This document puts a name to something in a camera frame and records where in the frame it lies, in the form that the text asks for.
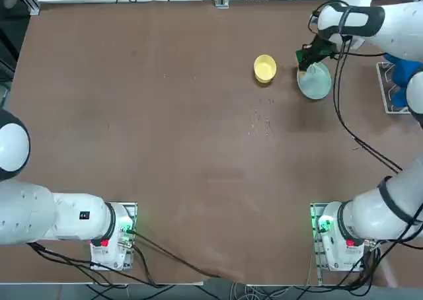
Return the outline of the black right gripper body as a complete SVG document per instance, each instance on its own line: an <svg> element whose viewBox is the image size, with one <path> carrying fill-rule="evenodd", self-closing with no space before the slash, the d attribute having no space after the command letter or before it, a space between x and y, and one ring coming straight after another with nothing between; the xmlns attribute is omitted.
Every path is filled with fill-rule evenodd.
<svg viewBox="0 0 423 300"><path fill-rule="evenodd" d="M334 43L316 36L301 48L301 62L319 62L334 53Z"/></svg>

